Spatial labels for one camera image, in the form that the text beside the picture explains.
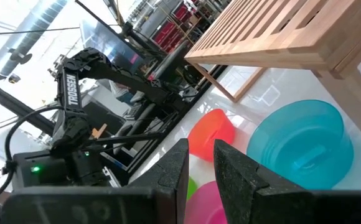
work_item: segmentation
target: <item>screen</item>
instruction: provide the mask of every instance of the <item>screen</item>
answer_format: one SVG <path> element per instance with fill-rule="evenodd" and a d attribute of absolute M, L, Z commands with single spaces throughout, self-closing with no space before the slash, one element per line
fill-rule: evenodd
<path fill-rule="evenodd" d="M 80 24 L 84 47 L 93 47 L 103 52 L 113 64 L 131 73 L 144 63 L 141 54 L 130 47 L 92 16 L 87 16 Z"/>

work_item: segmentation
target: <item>metal pole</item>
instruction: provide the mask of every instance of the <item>metal pole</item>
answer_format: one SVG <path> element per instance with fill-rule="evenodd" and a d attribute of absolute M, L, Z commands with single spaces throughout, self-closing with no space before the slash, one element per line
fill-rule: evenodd
<path fill-rule="evenodd" d="M 88 140 L 90 143 L 99 145 L 104 144 L 119 144 L 119 143 L 133 143 L 138 141 L 148 141 L 161 138 L 163 133 L 149 133 L 149 134 L 134 134 L 130 136 L 118 136 L 113 138 L 99 138 L 97 140 Z"/>
<path fill-rule="evenodd" d="M 34 112 L 32 108 L 25 105 L 23 102 L 13 97 L 12 95 L 6 93 L 0 88 L 0 105 L 4 106 L 8 110 L 12 111 L 18 117 L 22 118 L 25 115 Z M 30 124 L 34 125 L 36 128 L 39 128 L 41 131 L 45 132 L 49 136 L 53 135 L 55 124 L 49 121 L 46 117 L 41 114 L 37 114 L 27 119 Z"/>

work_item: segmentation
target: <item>pink plastic bowl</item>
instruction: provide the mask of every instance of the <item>pink plastic bowl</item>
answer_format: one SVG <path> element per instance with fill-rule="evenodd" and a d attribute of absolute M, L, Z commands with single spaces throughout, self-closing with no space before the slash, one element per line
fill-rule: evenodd
<path fill-rule="evenodd" d="M 227 224 L 217 182 L 201 186 L 186 202 L 185 224 Z"/>

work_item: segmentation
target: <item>teal plastic bowl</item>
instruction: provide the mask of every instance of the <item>teal plastic bowl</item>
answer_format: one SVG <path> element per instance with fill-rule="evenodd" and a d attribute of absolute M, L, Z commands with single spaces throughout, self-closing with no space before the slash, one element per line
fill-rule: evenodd
<path fill-rule="evenodd" d="M 329 190 L 348 173 L 354 148 L 335 107 L 302 100 L 269 115 L 246 154 L 305 189 Z"/>

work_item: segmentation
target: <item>red container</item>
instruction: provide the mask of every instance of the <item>red container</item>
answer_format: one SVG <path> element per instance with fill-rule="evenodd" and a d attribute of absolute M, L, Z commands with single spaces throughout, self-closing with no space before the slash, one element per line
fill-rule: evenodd
<path fill-rule="evenodd" d="M 208 162 L 213 162 L 214 140 L 221 139 L 232 144 L 234 138 L 235 127 L 221 109 L 204 115 L 187 137 L 190 153 Z"/>

